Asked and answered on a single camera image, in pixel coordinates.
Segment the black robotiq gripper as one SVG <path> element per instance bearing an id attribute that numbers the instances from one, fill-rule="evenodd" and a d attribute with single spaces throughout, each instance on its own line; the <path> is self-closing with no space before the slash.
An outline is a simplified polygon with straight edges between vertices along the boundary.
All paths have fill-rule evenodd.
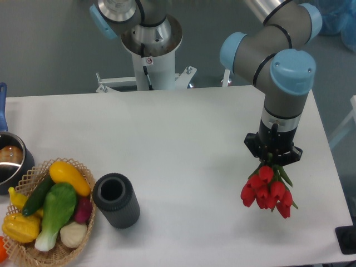
<path id="1" fill-rule="evenodd" d="M 281 132 L 277 124 L 268 128 L 261 123 L 258 133 L 246 135 L 244 144 L 254 157 L 266 160 L 268 153 L 271 153 L 275 155 L 275 164 L 286 166 L 298 162 L 303 154 L 302 149 L 294 146 L 294 136 L 295 129 Z"/>

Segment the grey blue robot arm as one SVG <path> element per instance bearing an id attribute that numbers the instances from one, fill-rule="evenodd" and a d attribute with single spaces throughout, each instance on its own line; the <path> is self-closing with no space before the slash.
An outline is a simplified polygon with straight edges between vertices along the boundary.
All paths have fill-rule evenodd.
<path id="1" fill-rule="evenodd" d="M 285 166 L 299 161 L 303 153 L 293 139 L 316 64 L 300 48 L 319 33 L 322 17 L 311 4 L 246 4 L 264 27 L 252 37 L 231 34 L 220 49 L 220 62 L 265 95 L 259 130 L 247 134 L 245 145 L 262 163 Z M 138 90 L 178 87 L 175 52 L 182 29 L 167 13 L 165 1 L 91 1 L 89 12 L 104 36 L 120 37 L 131 53 Z"/>

